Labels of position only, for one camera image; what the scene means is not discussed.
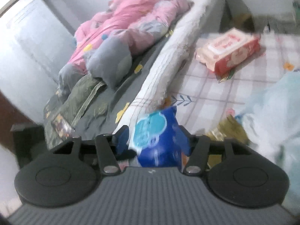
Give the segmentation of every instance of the gray bedsheet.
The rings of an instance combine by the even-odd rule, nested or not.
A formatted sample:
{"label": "gray bedsheet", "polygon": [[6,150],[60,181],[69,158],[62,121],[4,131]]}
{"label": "gray bedsheet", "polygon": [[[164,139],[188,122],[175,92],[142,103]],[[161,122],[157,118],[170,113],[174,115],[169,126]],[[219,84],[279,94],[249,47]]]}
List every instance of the gray bedsheet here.
{"label": "gray bedsheet", "polygon": [[[135,99],[167,40],[168,37],[163,37],[143,56],[138,57],[133,63],[129,76],[123,80],[116,91],[106,87],[94,99],[75,126],[75,133],[81,136],[82,140],[90,140],[99,134],[112,133],[115,130],[117,113],[125,107],[126,103],[131,103]],[[143,68],[135,73],[138,64]]]}

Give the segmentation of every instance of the plaid bedsheet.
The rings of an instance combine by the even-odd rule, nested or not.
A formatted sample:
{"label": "plaid bedsheet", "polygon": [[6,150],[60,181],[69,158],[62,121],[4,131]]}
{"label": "plaid bedsheet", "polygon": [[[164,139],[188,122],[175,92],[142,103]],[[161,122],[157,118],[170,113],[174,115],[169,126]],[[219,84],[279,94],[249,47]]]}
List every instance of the plaid bedsheet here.
{"label": "plaid bedsheet", "polygon": [[[218,36],[202,35],[196,47]],[[264,34],[260,44],[260,52],[221,83],[205,65],[195,59],[186,62],[168,89],[179,124],[192,134],[203,134],[215,128],[228,110],[237,112],[252,94],[276,83],[288,70],[300,68],[299,36]]]}

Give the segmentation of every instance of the wet wipes package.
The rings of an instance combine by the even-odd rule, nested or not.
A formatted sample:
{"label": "wet wipes package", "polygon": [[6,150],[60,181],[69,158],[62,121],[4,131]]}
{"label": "wet wipes package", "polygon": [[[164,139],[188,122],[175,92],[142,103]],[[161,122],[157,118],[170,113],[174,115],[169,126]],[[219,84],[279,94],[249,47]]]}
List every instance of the wet wipes package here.
{"label": "wet wipes package", "polygon": [[176,107],[151,113],[140,119],[131,145],[142,167],[181,168],[181,153],[189,155],[187,137],[176,120]]}

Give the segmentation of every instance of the white cabinet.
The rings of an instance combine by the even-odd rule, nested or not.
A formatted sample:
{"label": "white cabinet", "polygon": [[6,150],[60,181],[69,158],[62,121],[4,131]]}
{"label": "white cabinet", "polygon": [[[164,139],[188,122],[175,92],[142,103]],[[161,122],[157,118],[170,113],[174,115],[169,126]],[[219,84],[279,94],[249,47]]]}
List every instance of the white cabinet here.
{"label": "white cabinet", "polygon": [[35,122],[57,91],[73,36],[43,0],[20,0],[0,18],[0,90]]}

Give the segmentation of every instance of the pillow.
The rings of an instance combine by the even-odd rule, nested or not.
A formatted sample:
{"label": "pillow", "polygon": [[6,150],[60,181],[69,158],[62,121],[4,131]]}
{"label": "pillow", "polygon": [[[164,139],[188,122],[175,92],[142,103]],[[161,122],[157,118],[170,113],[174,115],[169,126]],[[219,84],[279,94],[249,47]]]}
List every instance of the pillow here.
{"label": "pillow", "polygon": [[94,78],[102,78],[110,88],[117,84],[129,72],[132,57],[127,44],[118,36],[111,35],[95,50],[86,64]]}

